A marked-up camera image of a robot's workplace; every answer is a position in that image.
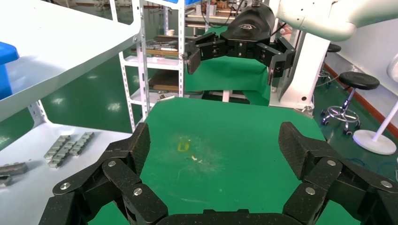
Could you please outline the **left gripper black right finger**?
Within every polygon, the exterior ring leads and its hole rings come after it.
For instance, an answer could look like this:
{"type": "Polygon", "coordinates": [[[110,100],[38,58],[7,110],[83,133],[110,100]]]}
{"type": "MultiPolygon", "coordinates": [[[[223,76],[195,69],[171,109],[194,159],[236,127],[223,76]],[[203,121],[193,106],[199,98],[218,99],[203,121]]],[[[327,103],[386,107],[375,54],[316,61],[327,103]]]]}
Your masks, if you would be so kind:
{"type": "Polygon", "coordinates": [[[326,141],[302,135],[291,122],[280,125],[278,144],[301,181],[283,214],[314,225],[331,201],[363,225],[398,222],[398,185],[343,158],[326,141]]]}

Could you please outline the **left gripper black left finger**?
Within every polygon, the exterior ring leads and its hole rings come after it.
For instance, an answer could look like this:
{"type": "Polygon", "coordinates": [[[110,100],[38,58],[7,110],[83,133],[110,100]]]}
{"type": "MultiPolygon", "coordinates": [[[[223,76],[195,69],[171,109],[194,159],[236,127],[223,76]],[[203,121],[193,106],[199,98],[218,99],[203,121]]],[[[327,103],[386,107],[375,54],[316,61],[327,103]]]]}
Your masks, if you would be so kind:
{"type": "Polygon", "coordinates": [[[168,208],[140,178],[149,150],[149,126],[141,122],[130,137],[110,143],[95,163],[56,184],[39,223],[86,225],[110,202],[131,225],[158,223],[168,208]]]}

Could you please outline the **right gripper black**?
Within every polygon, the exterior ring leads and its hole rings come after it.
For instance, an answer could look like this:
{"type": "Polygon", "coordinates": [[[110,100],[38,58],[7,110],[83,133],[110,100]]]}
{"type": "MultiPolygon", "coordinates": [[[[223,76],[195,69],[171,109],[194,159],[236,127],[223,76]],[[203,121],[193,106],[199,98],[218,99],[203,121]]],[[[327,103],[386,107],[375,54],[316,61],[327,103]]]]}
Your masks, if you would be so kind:
{"type": "Polygon", "coordinates": [[[270,43],[275,25],[272,9],[249,5],[220,34],[210,32],[188,42],[186,67],[192,75],[202,61],[221,56],[254,58],[268,68],[267,85],[292,67],[296,50],[284,37],[270,43]]]}

